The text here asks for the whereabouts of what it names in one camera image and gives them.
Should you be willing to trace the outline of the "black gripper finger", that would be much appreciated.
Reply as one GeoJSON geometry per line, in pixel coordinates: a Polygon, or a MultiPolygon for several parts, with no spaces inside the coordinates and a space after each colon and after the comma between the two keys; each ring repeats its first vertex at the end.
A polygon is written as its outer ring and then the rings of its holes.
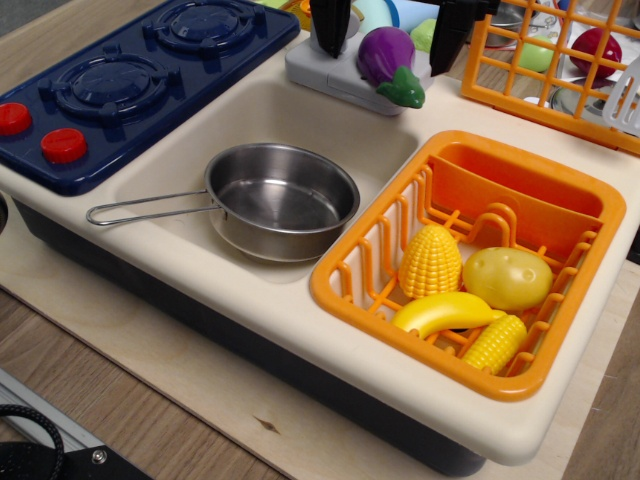
{"type": "Polygon", "coordinates": [[[312,31],[318,47],[338,58],[346,39],[350,18],[349,0],[311,0],[312,31]]]}
{"type": "Polygon", "coordinates": [[[431,76],[447,73],[457,59],[481,12],[480,1],[446,0],[439,2],[430,50],[431,76]]]}

